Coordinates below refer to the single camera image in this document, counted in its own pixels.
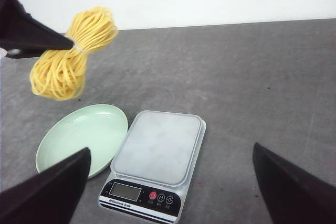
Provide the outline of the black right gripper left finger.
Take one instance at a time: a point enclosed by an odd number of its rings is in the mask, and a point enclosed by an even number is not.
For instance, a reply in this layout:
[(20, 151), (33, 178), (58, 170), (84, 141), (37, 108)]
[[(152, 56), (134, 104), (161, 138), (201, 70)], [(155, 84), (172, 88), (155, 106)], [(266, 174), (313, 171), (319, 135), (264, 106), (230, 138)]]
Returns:
[(1, 193), (1, 223), (70, 223), (88, 180), (85, 147)]

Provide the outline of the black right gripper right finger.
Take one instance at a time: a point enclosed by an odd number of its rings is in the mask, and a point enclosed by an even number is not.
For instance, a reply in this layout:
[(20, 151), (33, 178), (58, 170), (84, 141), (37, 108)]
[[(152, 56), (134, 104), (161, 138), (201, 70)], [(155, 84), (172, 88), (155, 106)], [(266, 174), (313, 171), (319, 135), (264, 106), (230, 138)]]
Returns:
[(335, 223), (335, 186), (259, 143), (252, 160), (273, 223)]

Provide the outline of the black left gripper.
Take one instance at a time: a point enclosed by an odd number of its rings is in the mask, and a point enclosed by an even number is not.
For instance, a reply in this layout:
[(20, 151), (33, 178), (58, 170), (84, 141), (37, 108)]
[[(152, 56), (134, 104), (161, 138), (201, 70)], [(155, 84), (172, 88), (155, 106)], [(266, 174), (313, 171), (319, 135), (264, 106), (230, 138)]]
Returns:
[(1, 47), (5, 57), (40, 57), (47, 49), (71, 49), (72, 40), (35, 20), (18, 0), (1, 0)]

